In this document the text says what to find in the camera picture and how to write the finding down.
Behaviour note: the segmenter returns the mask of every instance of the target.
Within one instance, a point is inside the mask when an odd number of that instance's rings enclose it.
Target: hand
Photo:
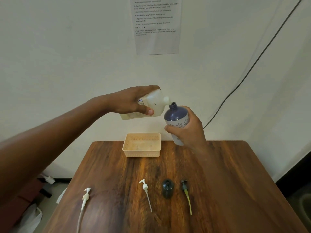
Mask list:
[[[190,149],[201,151],[206,147],[202,122],[189,107],[183,107],[188,110],[189,123],[184,128],[166,125],[164,129],[177,136]]]
[[[137,100],[156,89],[160,89],[160,87],[155,85],[140,86],[107,94],[105,95],[107,110],[108,112],[119,114],[140,112],[146,115],[153,115],[153,109],[145,105],[138,104]]]

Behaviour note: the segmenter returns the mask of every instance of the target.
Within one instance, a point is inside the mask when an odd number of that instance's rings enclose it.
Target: paper sheet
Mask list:
[[[182,0],[130,0],[136,53],[179,52]]]

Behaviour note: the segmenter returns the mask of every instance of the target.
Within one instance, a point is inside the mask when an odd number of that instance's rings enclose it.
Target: peach storage basket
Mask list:
[[[160,133],[129,133],[123,148],[126,157],[159,157],[161,150]]]

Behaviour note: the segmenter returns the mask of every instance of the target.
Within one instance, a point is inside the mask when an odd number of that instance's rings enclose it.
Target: blue bottle top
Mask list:
[[[164,119],[166,121],[176,121],[185,117],[187,113],[187,109],[177,106],[177,104],[173,102],[171,105],[169,105],[169,110],[165,112]]]

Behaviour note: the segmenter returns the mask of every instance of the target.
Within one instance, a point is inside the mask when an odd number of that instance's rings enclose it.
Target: black cable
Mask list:
[[[273,38],[271,39],[271,41],[268,43],[268,45],[265,47],[265,49],[263,49],[262,53],[259,55],[259,57],[257,58],[257,60],[255,61],[255,63],[251,66],[250,70],[247,72],[247,74],[245,75],[245,77],[242,79],[242,81],[239,83],[239,85],[229,94],[227,95],[227,97],[224,99],[224,101],[220,104],[218,110],[216,111],[216,113],[214,114],[214,116],[211,118],[211,120],[207,123],[207,125],[209,125],[209,123],[213,120],[213,118],[216,116],[216,114],[219,112],[220,108],[222,107],[222,105],[224,104],[224,102],[228,99],[229,96],[231,96],[231,94],[233,92],[235,92],[236,89],[238,89],[238,87],[242,84],[242,82],[245,80],[245,78],[248,76],[248,74],[251,72],[251,70],[253,69],[253,67],[256,65],[256,63],[258,62],[258,60],[260,59],[260,57],[264,54],[264,52],[267,50],[267,48],[270,46],[270,44],[272,43],[272,41],[275,39],[275,37],[277,36],[277,34],[279,33],[279,31],[281,30],[281,28],[284,26],[284,24],[286,23],[286,21],[288,20],[288,18],[291,16],[291,14],[294,12],[294,10],[297,8],[297,6],[301,3],[302,0],[299,0],[298,3],[295,5],[295,7],[293,8],[293,10],[290,12],[290,14],[287,16],[287,18],[284,20],[284,22],[282,23],[281,27],[279,27],[278,31],[276,32],[276,34],[273,36]]]

